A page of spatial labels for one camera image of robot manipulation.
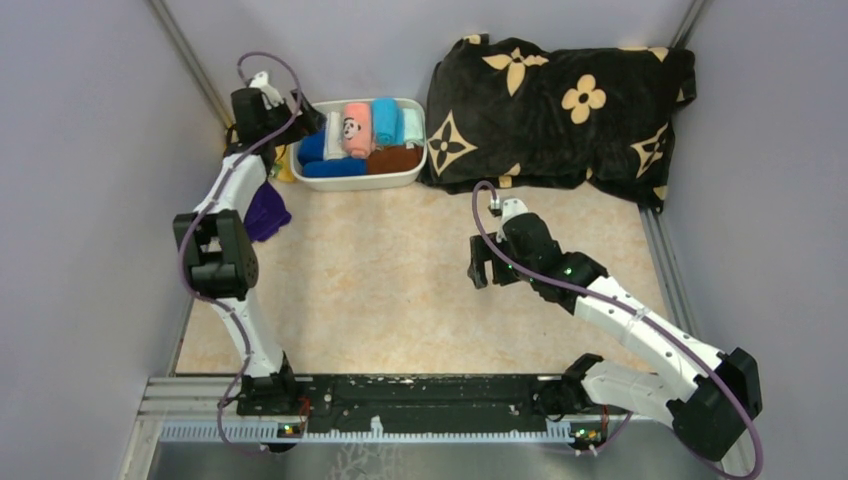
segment blue towel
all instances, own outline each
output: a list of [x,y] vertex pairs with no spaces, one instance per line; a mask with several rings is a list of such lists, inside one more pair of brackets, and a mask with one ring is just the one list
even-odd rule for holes
[[371,118],[377,145],[381,147],[397,145],[395,136],[399,116],[401,112],[394,98],[378,98],[371,102]]
[[365,175],[365,160],[361,158],[342,158],[326,162],[311,162],[303,166],[303,176],[310,178],[355,177]]
[[302,167],[312,162],[324,160],[324,130],[300,141],[297,148],[297,160]]

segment gray wall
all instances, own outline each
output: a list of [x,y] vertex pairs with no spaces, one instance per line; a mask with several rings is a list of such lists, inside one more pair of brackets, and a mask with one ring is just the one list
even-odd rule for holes
[[0,477],[112,479],[220,128],[138,0],[0,2]]
[[[547,49],[668,45],[689,0],[168,0],[168,5],[225,98],[240,87],[235,59],[260,49],[291,63],[311,101],[391,95],[423,102],[433,66],[463,35],[522,37]],[[247,64],[250,71],[267,65],[253,62]],[[291,86],[287,74],[272,82]]]
[[845,478],[848,3],[716,2],[662,215],[704,337],[760,362],[770,478]]

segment white wire tie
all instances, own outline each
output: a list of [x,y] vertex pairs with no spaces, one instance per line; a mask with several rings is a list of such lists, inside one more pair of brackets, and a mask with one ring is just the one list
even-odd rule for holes
[[651,313],[651,309],[648,307],[642,307],[639,310],[636,310],[636,313],[633,315],[633,318],[630,319],[631,322],[641,322],[643,318],[648,316]]
[[621,344],[624,346],[628,345],[628,341],[630,340],[630,336],[633,334],[633,328],[639,324],[649,313],[651,313],[651,309],[648,307],[642,307],[636,310],[636,313],[630,317],[630,320],[627,322],[627,326],[624,328],[624,335],[621,339]]

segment floral pattern pillow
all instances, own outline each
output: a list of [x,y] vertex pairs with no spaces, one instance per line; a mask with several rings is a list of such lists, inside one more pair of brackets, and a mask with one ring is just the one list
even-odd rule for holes
[[695,98],[695,56],[664,47],[556,50],[471,35],[436,65],[427,96],[429,165],[450,193],[584,181],[661,209],[671,114]]

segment panda face print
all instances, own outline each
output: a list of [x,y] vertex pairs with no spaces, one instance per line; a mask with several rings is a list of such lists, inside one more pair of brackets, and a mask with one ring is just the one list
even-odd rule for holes
[[362,125],[359,124],[353,117],[345,117],[342,134],[348,140],[353,138],[359,131],[362,130]]

